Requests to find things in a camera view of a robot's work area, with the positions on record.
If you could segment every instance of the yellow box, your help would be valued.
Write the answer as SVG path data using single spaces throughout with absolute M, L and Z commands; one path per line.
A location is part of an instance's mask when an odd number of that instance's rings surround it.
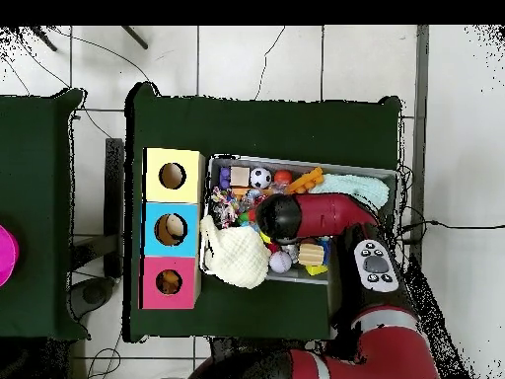
M 200 202 L 205 159 L 198 151 L 147 148 L 146 153 L 147 201 Z

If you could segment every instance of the green table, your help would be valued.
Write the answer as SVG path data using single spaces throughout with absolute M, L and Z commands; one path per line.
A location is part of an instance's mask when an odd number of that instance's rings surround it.
M 279 339 L 328 339 L 324 286 L 266 281 L 253 289 L 202 275 L 193 310 L 139 310 L 141 165 L 144 147 L 230 153 L 395 170 L 400 102 L 380 104 L 242 102 L 164 98 L 138 83 L 126 100 L 123 333 Z
M 66 308 L 70 267 L 69 116 L 83 91 L 0 97 L 0 224 L 20 245 L 0 287 L 1 337 L 86 336 Z

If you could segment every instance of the plastic bin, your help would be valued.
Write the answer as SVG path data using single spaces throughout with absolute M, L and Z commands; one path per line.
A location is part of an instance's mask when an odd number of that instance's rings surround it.
M 297 179 L 305 173 L 311 172 L 315 167 L 321 167 L 324 174 L 333 175 L 355 175 L 376 178 L 384 182 L 390 189 L 390 195 L 387 203 L 379 210 L 381 219 L 386 219 L 389 215 L 397 213 L 397 206 L 399 205 L 399 196 L 397 193 L 397 181 L 399 177 L 397 172 L 393 170 L 384 169 L 371 169 L 362 167 L 351 166 L 337 166 L 332 164 L 320 163 L 307 163 L 301 161 L 289 160 L 274 160 L 260 157 L 247 157 L 238 155 L 220 155 L 214 154 L 210 157 L 207 166 L 206 176 L 206 191 L 209 192 L 214 187 L 219 186 L 219 172 L 221 167 L 248 167 L 250 169 L 262 167 L 269 170 L 272 175 L 277 170 L 289 170 L 293 174 L 293 180 Z M 209 211 L 209 196 L 208 193 L 204 197 L 204 210 L 203 214 L 207 215 Z M 207 268 L 204 262 L 205 243 L 203 239 L 200 243 L 200 268 L 207 274 L 214 274 Z M 282 280 L 291 282 L 313 283 L 327 285 L 327 272 L 310 276 L 302 265 L 293 265 L 285 273 L 276 273 L 273 270 L 268 270 L 267 280 Z

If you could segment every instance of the pink bowl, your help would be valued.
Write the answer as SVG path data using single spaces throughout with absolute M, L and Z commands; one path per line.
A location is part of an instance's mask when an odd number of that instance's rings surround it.
M 20 248 L 14 236 L 0 225 L 0 286 L 11 276 Z

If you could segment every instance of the blue box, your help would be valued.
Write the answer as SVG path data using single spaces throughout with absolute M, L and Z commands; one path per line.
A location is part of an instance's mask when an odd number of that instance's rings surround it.
M 163 215 L 176 214 L 185 221 L 187 234 L 182 242 L 166 246 L 156 238 L 155 226 Z M 198 207 L 190 203 L 146 203 L 144 256 L 196 257 L 198 244 Z

